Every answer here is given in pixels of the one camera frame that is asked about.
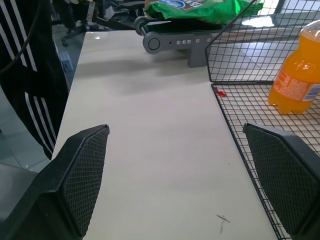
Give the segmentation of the person in black striped pants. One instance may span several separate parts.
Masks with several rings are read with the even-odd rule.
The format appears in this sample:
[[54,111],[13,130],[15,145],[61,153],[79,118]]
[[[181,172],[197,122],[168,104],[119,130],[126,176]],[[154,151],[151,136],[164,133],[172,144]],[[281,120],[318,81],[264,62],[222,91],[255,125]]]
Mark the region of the person in black striped pants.
[[0,0],[0,87],[52,158],[69,87],[53,40],[50,0]]

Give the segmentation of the orange soda bottle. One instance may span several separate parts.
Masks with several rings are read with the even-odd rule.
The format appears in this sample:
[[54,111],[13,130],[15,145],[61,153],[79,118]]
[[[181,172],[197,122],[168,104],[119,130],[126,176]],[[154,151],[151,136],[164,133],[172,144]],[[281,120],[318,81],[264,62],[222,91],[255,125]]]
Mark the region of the orange soda bottle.
[[302,114],[320,94],[320,19],[299,33],[297,49],[284,61],[268,95],[282,115]]

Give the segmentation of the black office chair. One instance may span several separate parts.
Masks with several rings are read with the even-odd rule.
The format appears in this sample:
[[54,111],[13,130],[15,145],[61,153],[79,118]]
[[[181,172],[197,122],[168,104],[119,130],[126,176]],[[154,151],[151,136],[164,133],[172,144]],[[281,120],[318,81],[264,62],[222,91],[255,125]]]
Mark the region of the black office chair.
[[104,32],[106,28],[94,23],[98,17],[109,20],[114,14],[112,0],[52,0],[53,8],[66,27],[66,35],[61,43],[68,45],[67,40],[86,32]]

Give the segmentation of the green snack bag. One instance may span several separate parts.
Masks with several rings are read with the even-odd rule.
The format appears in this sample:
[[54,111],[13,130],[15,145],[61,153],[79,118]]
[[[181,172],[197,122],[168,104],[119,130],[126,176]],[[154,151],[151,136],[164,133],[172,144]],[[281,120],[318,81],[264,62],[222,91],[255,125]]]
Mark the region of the green snack bag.
[[153,19],[198,19],[226,24],[239,14],[257,15],[263,7],[263,0],[156,0],[144,12]]

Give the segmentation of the grey conveyor belt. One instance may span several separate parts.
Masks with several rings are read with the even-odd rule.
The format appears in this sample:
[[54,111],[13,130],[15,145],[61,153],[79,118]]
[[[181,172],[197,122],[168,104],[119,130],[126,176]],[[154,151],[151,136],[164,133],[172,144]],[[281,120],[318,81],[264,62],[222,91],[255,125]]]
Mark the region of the grey conveyor belt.
[[147,53],[186,50],[190,68],[207,65],[208,45],[213,34],[219,33],[224,26],[195,18],[164,20],[144,16],[136,18],[134,25],[137,34],[143,36],[142,45]]

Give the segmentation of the white power strip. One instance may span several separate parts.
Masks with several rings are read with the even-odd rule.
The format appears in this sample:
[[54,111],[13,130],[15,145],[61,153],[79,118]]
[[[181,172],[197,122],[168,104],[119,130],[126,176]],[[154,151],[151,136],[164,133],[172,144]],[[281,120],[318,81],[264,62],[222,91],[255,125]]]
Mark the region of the white power strip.
[[74,70],[70,55],[67,51],[62,51],[59,53],[59,58],[66,73],[72,72]]

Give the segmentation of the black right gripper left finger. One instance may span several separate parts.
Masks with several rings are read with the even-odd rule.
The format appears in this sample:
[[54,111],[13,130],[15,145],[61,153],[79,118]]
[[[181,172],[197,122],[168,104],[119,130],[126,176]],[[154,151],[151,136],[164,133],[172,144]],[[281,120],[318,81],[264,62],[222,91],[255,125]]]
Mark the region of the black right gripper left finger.
[[72,135],[38,173],[0,163],[0,240],[83,240],[109,133],[102,124]]

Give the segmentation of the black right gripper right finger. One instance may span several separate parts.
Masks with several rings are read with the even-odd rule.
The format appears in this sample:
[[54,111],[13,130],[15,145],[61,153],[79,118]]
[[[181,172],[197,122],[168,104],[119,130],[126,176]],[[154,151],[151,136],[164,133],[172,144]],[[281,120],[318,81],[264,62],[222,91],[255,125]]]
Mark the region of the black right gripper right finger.
[[262,189],[292,240],[320,240],[320,156],[297,135],[243,126]]

